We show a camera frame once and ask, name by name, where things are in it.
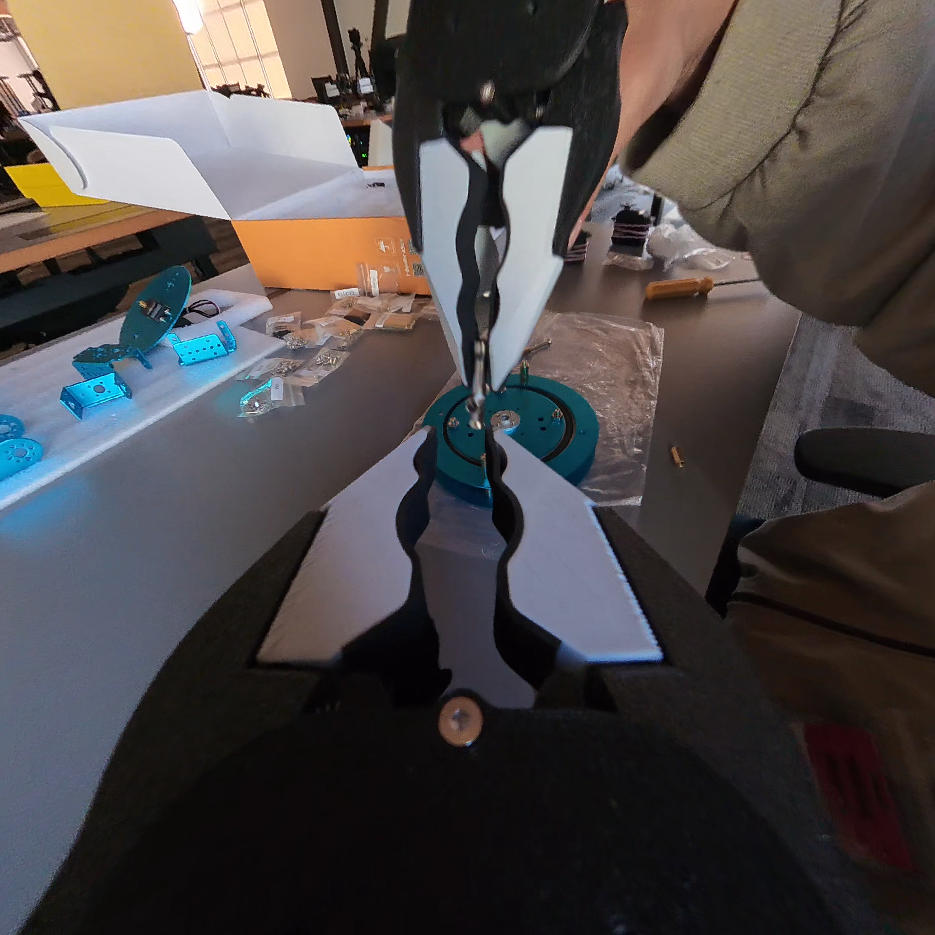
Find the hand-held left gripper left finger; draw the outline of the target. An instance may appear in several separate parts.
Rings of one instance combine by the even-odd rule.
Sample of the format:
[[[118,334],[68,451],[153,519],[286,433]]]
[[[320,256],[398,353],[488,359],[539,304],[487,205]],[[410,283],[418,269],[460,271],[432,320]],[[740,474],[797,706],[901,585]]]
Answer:
[[[437,455],[436,431],[422,428],[326,504],[259,664],[368,676],[399,706],[439,698],[438,630],[416,550]]]

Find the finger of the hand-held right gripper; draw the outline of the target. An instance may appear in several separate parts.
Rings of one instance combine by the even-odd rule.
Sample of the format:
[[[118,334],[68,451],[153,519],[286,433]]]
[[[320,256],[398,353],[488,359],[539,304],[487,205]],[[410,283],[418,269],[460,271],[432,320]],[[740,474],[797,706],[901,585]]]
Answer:
[[[486,170],[441,137],[419,147],[423,245],[432,296],[462,382],[471,386],[481,285],[475,240],[488,191]]]
[[[497,272],[497,316],[488,337],[494,391],[520,361],[564,265],[554,239],[572,135],[568,127],[537,128],[501,172],[508,242]]]

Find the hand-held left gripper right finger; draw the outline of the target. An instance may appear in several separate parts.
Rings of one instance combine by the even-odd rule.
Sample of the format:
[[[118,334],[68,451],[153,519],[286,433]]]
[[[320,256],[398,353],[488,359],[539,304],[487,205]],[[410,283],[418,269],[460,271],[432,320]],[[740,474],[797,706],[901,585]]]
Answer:
[[[645,668],[663,649],[593,501],[505,432],[485,435],[497,561],[494,641],[541,692],[555,675]]]

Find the metal cross socket wrench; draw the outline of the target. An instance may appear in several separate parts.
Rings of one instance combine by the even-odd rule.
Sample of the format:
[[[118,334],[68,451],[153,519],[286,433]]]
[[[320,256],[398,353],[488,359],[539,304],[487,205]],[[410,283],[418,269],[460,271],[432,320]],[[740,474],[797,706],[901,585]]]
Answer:
[[[482,224],[478,227],[474,251],[479,284],[474,305],[477,335],[473,344],[474,363],[467,401],[469,426],[475,431],[485,429],[485,402],[490,392],[489,336],[498,312],[497,274],[502,263],[500,242],[505,228]]]

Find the teal round turntable base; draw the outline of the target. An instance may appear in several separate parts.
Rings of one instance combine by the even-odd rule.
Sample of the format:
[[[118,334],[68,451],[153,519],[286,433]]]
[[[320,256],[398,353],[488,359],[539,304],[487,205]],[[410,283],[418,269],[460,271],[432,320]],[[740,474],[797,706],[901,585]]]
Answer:
[[[443,394],[423,423],[437,432],[438,483],[465,502],[488,508],[485,430],[470,425],[467,394],[464,387]],[[590,470],[599,436],[598,417],[582,395],[538,376],[510,376],[501,391],[489,395],[485,427],[504,432],[574,485]]]

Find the person's right hand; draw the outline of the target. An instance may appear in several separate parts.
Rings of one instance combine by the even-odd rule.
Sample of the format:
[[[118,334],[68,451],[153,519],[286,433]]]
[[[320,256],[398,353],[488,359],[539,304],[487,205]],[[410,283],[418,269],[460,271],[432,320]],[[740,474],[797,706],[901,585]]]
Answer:
[[[704,81],[736,1],[625,1],[618,68],[621,110],[614,155],[621,166],[640,129],[679,109]]]

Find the orange cardboard box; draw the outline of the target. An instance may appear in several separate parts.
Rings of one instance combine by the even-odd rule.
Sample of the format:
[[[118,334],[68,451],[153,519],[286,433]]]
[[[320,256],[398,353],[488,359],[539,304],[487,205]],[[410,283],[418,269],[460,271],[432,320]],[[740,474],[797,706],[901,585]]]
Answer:
[[[264,286],[335,290],[362,263],[428,294],[393,169],[328,106],[190,91],[21,119],[76,194],[232,223]]]

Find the pile of small parts bags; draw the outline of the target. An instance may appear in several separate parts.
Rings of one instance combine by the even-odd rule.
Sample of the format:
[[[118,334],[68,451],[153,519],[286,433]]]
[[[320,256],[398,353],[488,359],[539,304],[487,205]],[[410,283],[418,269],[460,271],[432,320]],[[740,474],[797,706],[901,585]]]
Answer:
[[[254,422],[275,410],[306,402],[305,391],[321,384],[349,360],[370,335],[406,335],[421,321],[438,321],[433,300],[392,292],[379,296],[340,290],[321,313],[307,310],[273,315],[264,330],[283,349],[243,370],[250,384],[240,398],[240,420]]]

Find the crumpled clear wrapper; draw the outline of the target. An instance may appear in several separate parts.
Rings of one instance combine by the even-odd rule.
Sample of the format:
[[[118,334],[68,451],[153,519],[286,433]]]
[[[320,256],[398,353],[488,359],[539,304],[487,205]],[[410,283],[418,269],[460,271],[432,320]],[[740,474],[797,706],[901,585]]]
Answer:
[[[714,246],[687,224],[659,224],[650,225],[636,239],[612,238],[603,265],[634,272],[669,271],[674,267],[715,272],[734,261],[749,259],[747,252]]]

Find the large clear plastic bag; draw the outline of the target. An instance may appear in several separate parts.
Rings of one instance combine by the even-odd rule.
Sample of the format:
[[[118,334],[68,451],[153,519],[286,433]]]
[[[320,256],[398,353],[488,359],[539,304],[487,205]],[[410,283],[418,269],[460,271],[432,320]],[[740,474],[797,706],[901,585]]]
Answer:
[[[556,380],[584,397],[598,417],[599,436],[590,470],[576,486],[599,506],[633,513],[640,506],[646,480],[663,330],[609,315],[546,311],[531,344],[549,337],[551,348],[514,368],[510,376]],[[461,387],[454,373],[433,402]],[[426,414],[415,427],[422,425]],[[429,542],[487,557],[503,548],[492,521],[491,501],[488,508],[465,502],[436,477],[429,504]]]

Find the person's beige jacket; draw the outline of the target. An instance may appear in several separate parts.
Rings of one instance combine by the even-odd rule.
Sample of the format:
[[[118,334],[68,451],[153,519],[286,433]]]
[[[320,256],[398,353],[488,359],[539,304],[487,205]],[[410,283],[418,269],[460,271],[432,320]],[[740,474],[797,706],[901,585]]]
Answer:
[[[934,485],[742,522],[711,582],[898,933],[933,933]]]

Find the teal oval plate with servo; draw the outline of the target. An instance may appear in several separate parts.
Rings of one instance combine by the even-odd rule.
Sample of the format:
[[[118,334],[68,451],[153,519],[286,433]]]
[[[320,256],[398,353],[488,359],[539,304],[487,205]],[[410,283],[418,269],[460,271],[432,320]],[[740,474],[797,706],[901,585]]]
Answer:
[[[152,369],[148,355],[181,318],[191,288],[192,277],[187,267],[173,265],[158,274],[131,303],[119,344],[144,368]]]

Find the wooden table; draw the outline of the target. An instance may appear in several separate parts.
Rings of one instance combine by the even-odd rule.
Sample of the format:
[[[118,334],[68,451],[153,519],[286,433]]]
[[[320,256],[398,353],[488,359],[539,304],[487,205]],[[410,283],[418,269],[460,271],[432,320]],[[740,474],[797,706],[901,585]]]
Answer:
[[[201,278],[216,275],[217,243],[206,222],[165,209],[106,203],[38,208],[2,206],[2,298],[61,275],[114,270],[120,261],[193,263]],[[41,270],[32,282],[23,273]]]

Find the yellow board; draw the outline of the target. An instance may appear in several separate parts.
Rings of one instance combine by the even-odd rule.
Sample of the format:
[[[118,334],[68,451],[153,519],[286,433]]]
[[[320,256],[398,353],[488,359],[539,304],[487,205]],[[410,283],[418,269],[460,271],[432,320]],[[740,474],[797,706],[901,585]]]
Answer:
[[[49,163],[5,167],[5,170],[22,196],[31,199],[41,208],[110,204],[105,199],[73,193]]]

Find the blue perforated bracket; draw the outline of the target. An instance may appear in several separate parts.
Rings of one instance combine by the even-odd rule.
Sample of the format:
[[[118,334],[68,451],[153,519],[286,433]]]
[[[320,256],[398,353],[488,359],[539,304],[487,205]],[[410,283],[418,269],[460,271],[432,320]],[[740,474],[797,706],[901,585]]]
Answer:
[[[238,349],[238,342],[225,321],[215,321],[212,329],[197,335],[173,330],[168,334],[168,342],[181,367],[226,357]]]

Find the blue U bracket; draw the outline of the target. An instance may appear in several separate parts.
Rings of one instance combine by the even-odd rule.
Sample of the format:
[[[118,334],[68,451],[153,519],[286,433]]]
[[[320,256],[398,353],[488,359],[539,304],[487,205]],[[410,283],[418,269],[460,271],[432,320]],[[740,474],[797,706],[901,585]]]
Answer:
[[[130,386],[118,372],[110,369],[97,376],[64,386],[60,402],[76,419],[83,420],[95,407],[132,397]]]

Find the blue angled bracket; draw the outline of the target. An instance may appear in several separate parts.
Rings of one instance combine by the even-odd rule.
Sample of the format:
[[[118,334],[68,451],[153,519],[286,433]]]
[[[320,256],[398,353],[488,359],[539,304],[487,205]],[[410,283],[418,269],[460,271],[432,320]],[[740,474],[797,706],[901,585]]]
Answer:
[[[107,375],[117,362],[134,359],[146,369],[153,369],[146,354],[140,349],[125,344],[104,344],[89,347],[75,355],[72,364],[84,379]]]

